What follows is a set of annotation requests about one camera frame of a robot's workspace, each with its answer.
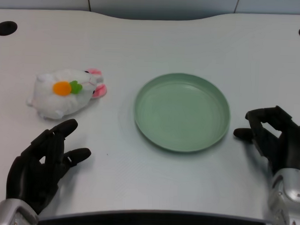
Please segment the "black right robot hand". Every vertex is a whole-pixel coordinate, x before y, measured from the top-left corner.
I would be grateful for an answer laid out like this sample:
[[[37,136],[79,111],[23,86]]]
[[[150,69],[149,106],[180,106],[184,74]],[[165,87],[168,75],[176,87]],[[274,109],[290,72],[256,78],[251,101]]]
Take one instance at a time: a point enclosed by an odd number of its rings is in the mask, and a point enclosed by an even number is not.
[[[300,170],[300,126],[281,107],[255,109],[245,118],[249,128],[237,128],[233,135],[253,143],[268,159],[272,174],[285,168]]]

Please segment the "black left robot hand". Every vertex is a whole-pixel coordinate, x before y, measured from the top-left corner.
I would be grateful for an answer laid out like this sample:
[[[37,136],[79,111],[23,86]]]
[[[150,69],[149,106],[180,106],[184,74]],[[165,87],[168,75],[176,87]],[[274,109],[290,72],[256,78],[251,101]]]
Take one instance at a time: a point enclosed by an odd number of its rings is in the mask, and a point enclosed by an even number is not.
[[[64,151],[64,141],[78,127],[73,118],[43,131],[14,159],[6,180],[6,198],[27,203],[41,213],[56,195],[69,169],[91,156],[88,148]]]

